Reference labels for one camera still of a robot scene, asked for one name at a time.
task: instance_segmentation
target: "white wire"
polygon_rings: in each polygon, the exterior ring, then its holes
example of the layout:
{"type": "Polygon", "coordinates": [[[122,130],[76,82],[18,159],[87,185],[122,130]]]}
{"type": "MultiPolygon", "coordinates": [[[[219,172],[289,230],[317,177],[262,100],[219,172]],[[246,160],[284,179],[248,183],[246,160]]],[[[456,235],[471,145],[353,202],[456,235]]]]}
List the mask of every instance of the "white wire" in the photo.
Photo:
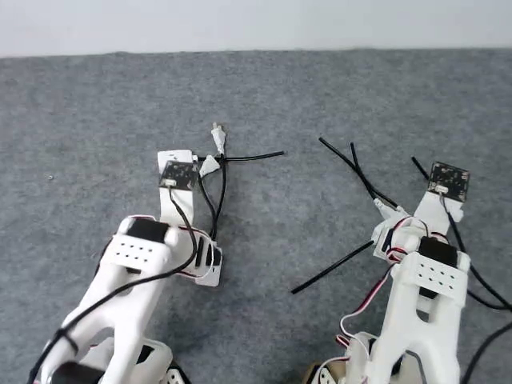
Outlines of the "white wire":
{"type": "Polygon", "coordinates": [[[320,375],[322,374],[322,370],[326,367],[327,364],[329,364],[330,362],[346,362],[349,359],[349,356],[337,356],[336,358],[330,358],[328,360],[325,360],[317,369],[318,384],[320,383],[320,375]]]}
{"type": "Polygon", "coordinates": [[[341,345],[343,345],[345,348],[348,349],[349,345],[350,345],[350,341],[347,340],[346,338],[344,338],[343,336],[341,336],[340,334],[337,334],[336,335],[336,341],[338,343],[340,343],[341,345]]]}
{"type": "Polygon", "coordinates": [[[342,319],[339,321],[339,327],[341,328],[342,332],[344,333],[344,335],[348,336],[349,338],[353,338],[355,339],[361,346],[362,348],[364,349],[365,351],[365,355],[366,355],[366,358],[369,359],[370,358],[370,352],[368,351],[368,348],[366,347],[365,343],[360,339],[358,338],[355,334],[351,334],[350,332],[348,332],[345,328],[345,326],[343,325],[344,321],[347,320],[348,318],[353,318],[359,314],[361,314],[362,312],[364,312],[364,310],[368,307],[368,305],[372,302],[372,300],[374,299],[375,295],[380,291],[380,289],[382,288],[382,286],[384,285],[384,283],[386,283],[387,281],[387,278],[390,276],[390,272],[391,270],[388,271],[388,273],[386,274],[386,276],[384,276],[384,279],[378,284],[378,286],[375,288],[374,292],[367,298],[365,298],[365,301],[364,301],[364,305],[361,306],[361,308],[359,308],[358,310],[356,310],[355,312],[351,313],[351,314],[346,314],[345,316],[342,317],[342,319]]]}

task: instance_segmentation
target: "black wire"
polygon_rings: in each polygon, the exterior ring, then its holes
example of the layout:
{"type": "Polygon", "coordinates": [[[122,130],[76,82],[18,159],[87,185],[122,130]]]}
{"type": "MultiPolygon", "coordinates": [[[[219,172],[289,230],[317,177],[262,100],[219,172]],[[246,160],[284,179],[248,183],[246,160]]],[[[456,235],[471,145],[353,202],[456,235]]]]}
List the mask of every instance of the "black wire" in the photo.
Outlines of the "black wire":
{"type": "Polygon", "coordinates": [[[39,356],[38,360],[34,364],[34,367],[30,370],[30,375],[29,375],[29,379],[27,381],[27,384],[33,384],[34,383],[34,380],[38,376],[38,372],[41,369],[42,364],[44,363],[46,357],[51,352],[51,350],[54,348],[54,346],[59,342],[59,340],[63,337],[64,334],[68,334],[69,331],[73,327],[75,327],[82,319],[84,319],[85,316],[87,316],[88,314],[90,314],[91,312],[93,312],[94,310],[99,308],[101,305],[105,304],[106,302],[108,302],[109,300],[114,298],[116,295],[120,294],[121,292],[124,292],[125,290],[128,290],[128,289],[130,289],[130,288],[132,288],[134,286],[139,286],[141,284],[145,284],[147,282],[154,282],[156,280],[161,280],[163,278],[168,278],[168,277],[172,276],[173,274],[181,272],[182,270],[187,268],[189,264],[192,263],[192,261],[195,259],[196,253],[198,252],[198,244],[197,244],[197,240],[196,240],[195,235],[194,235],[194,230],[192,229],[192,226],[190,225],[190,222],[189,222],[188,218],[186,217],[185,212],[183,212],[183,210],[179,206],[179,204],[177,204],[176,201],[173,199],[173,196],[172,196],[172,193],[171,193],[170,190],[169,190],[169,196],[170,196],[170,200],[172,201],[172,203],[176,207],[176,210],[178,211],[178,213],[182,217],[183,221],[185,222],[187,230],[189,231],[190,238],[192,240],[192,254],[190,255],[190,257],[183,264],[181,264],[180,266],[177,266],[173,270],[170,270],[170,271],[165,272],[163,274],[156,274],[156,275],[150,276],[148,278],[141,278],[139,280],[135,280],[134,282],[129,282],[129,283],[125,284],[124,286],[120,286],[119,288],[113,290],[107,296],[105,296],[104,298],[98,300],[95,304],[93,304],[89,308],[85,309],[80,314],[78,314],[73,320],[68,322],[63,328],[60,328],[55,333],[55,336],[53,337],[53,339],[46,345],[46,347],[45,347],[44,351],[42,352],[41,356],[39,356]]]}
{"type": "MultiPolygon", "coordinates": [[[[422,165],[416,159],[416,157],[412,156],[411,160],[416,165],[416,167],[419,169],[419,171],[422,173],[423,177],[428,180],[429,176],[428,176],[427,172],[425,171],[425,168],[422,167],[422,165]]],[[[441,198],[441,203],[442,203],[442,206],[443,206],[446,214],[448,215],[448,220],[450,221],[451,229],[454,232],[455,239],[457,240],[458,248],[460,249],[460,251],[465,253],[466,252],[466,246],[464,245],[464,242],[462,241],[462,236],[461,236],[460,232],[458,231],[457,223],[455,222],[455,220],[454,220],[453,216],[451,215],[451,213],[446,208],[444,197],[441,198]]],[[[472,297],[474,300],[476,300],[480,304],[483,304],[484,306],[486,306],[488,308],[491,308],[493,310],[512,310],[512,306],[510,305],[510,303],[507,300],[505,300],[503,296],[501,296],[492,286],[490,286],[487,283],[487,281],[480,275],[480,273],[476,270],[476,268],[473,266],[473,264],[470,265],[470,271],[476,277],[476,279],[479,280],[480,283],[493,296],[495,296],[503,305],[500,306],[500,305],[488,302],[484,298],[481,298],[478,295],[476,295],[476,293],[471,292],[470,290],[468,290],[467,292],[468,292],[468,295],[470,297],[472,297]]]]}
{"type": "Polygon", "coordinates": [[[481,298],[480,296],[478,296],[475,292],[472,292],[469,288],[467,290],[467,294],[470,297],[472,297],[474,300],[479,302],[480,304],[483,304],[484,306],[486,306],[487,308],[491,308],[493,310],[506,310],[507,309],[506,306],[500,306],[497,304],[493,304],[492,302],[488,302],[484,298],[481,298]]]}
{"type": "MultiPolygon", "coordinates": [[[[249,162],[251,160],[263,160],[264,158],[275,158],[276,156],[283,156],[286,154],[285,151],[280,150],[279,152],[271,152],[269,154],[258,154],[256,156],[242,156],[242,157],[235,157],[235,158],[224,158],[225,162],[249,162]]],[[[219,160],[221,157],[217,156],[215,157],[216,160],[219,160]]],[[[205,161],[206,156],[199,156],[198,160],[200,162],[205,161]]]]}
{"type": "Polygon", "coordinates": [[[201,190],[201,194],[204,197],[205,202],[208,205],[208,209],[210,210],[210,213],[211,213],[210,233],[213,233],[213,232],[217,233],[217,220],[215,218],[217,216],[217,212],[215,211],[214,204],[210,200],[210,196],[208,196],[208,193],[206,192],[205,185],[202,182],[201,175],[198,175],[198,184],[199,184],[199,189],[201,190]]]}
{"type": "Polygon", "coordinates": [[[368,248],[369,246],[371,246],[372,244],[374,244],[373,241],[370,241],[366,244],[363,244],[362,246],[360,246],[359,248],[357,248],[356,250],[353,250],[352,252],[350,252],[347,256],[344,256],[343,258],[340,258],[337,262],[335,262],[334,264],[331,264],[330,266],[328,266],[327,268],[325,268],[322,272],[320,272],[319,274],[316,274],[315,276],[313,276],[312,278],[310,278],[307,282],[304,282],[303,284],[301,284],[300,286],[297,286],[296,288],[293,288],[291,290],[291,293],[292,294],[297,294],[299,293],[301,290],[304,290],[305,288],[307,288],[308,286],[310,286],[311,284],[313,284],[314,282],[320,280],[321,278],[323,278],[325,275],[327,275],[328,273],[332,272],[333,270],[335,270],[336,268],[338,268],[340,265],[344,264],[345,262],[348,262],[350,259],[352,259],[352,257],[354,257],[355,255],[357,254],[360,254],[361,252],[363,252],[366,248],[368,248]]]}
{"type": "Polygon", "coordinates": [[[490,334],[486,340],[483,342],[483,344],[480,345],[477,352],[474,354],[473,358],[470,361],[470,364],[467,367],[466,373],[462,377],[460,384],[468,384],[471,379],[471,375],[473,374],[474,369],[476,368],[476,365],[478,363],[478,360],[483,356],[484,352],[486,351],[487,347],[497,338],[499,338],[502,334],[507,332],[508,330],[512,330],[512,322],[508,323],[504,327],[500,328],[499,330],[496,330],[492,334],[490,334]]]}
{"type": "Polygon", "coordinates": [[[410,159],[413,161],[413,163],[416,165],[416,168],[422,173],[425,180],[429,179],[429,174],[426,172],[425,168],[422,167],[422,165],[419,163],[419,161],[416,159],[415,156],[411,156],[410,159]]]}
{"type": "Polygon", "coordinates": [[[226,169],[226,161],[224,155],[221,154],[221,171],[222,171],[222,188],[221,188],[221,197],[218,200],[218,208],[217,213],[215,214],[215,232],[210,234],[213,240],[217,239],[217,226],[218,226],[218,218],[221,215],[222,204],[224,203],[224,197],[226,196],[226,183],[227,183],[227,169],[226,169]]]}
{"type": "Polygon", "coordinates": [[[365,185],[366,190],[368,191],[368,194],[372,197],[372,199],[376,199],[376,195],[380,196],[382,199],[386,200],[390,205],[392,205],[393,208],[396,208],[398,204],[385,196],[381,191],[377,190],[366,178],[366,176],[360,171],[359,168],[356,167],[355,164],[352,163],[351,160],[348,159],[347,156],[342,154],[337,148],[329,144],[324,138],[318,138],[318,140],[327,148],[332,150],[337,156],[340,157],[341,160],[343,160],[352,170],[356,173],[357,176],[361,179],[363,184],[365,185]]]}
{"type": "Polygon", "coordinates": [[[359,165],[358,156],[355,153],[355,145],[353,142],[350,143],[350,151],[352,152],[352,158],[354,159],[354,165],[358,168],[360,176],[362,176],[364,178],[363,182],[365,182],[372,189],[372,191],[375,192],[376,195],[378,195],[382,199],[386,200],[393,208],[396,208],[398,206],[398,204],[395,201],[391,200],[391,198],[388,198],[383,192],[381,192],[380,190],[375,188],[374,185],[370,182],[370,180],[368,180],[368,178],[362,172],[361,166],[359,165]]]}

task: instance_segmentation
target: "wire connector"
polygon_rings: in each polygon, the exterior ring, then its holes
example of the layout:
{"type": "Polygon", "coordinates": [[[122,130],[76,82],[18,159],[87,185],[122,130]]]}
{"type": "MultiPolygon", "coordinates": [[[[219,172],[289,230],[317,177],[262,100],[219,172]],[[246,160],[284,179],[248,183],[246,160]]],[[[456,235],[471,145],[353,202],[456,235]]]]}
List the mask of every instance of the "wire connector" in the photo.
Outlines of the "wire connector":
{"type": "Polygon", "coordinates": [[[397,211],[394,208],[391,208],[390,206],[384,204],[380,198],[376,198],[374,200],[374,204],[377,207],[378,211],[380,212],[382,218],[384,218],[384,220],[392,218],[397,214],[397,211]]]}
{"type": "Polygon", "coordinates": [[[211,135],[214,137],[217,152],[224,154],[224,143],[226,142],[226,132],[222,130],[222,126],[214,122],[214,128],[211,130],[211,135]]]}
{"type": "Polygon", "coordinates": [[[217,160],[209,154],[206,156],[205,161],[202,163],[201,169],[199,170],[199,176],[202,178],[207,174],[211,174],[218,170],[221,166],[218,164],[217,160]]]}

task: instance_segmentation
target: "white wall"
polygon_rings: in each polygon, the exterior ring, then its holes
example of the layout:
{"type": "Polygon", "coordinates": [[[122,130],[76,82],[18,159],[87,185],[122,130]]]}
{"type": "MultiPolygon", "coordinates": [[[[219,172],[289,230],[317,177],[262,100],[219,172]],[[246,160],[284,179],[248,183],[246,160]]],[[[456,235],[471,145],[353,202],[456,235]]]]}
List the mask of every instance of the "white wall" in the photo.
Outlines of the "white wall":
{"type": "Polygon", "coordinates": [[[512,0],[0,0],[0,56],[512,46],[512,0]]]}

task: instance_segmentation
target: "black circuit board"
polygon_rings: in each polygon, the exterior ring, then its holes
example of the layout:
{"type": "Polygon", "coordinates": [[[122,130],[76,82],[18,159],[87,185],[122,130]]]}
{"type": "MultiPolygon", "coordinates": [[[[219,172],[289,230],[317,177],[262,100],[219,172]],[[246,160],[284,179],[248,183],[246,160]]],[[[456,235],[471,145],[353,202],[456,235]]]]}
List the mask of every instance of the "black circuit board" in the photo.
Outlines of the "black circuit board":
{"type": "Polygon", "coordinates": [[[174,190],[192,190],[197,177],[198,168],[195,164],[168,161],[158,185],[174,190]]]}
{"type": "Polygon", "coordinates": [[[467,189],[470,184],[470,173],[455,166],[450,166],[443,162],[432,164],[430,172],[428,191],[438,194],[437,186],[444,186],[448,189],[443,195],[447,198],[465,202],[467,189]]]}

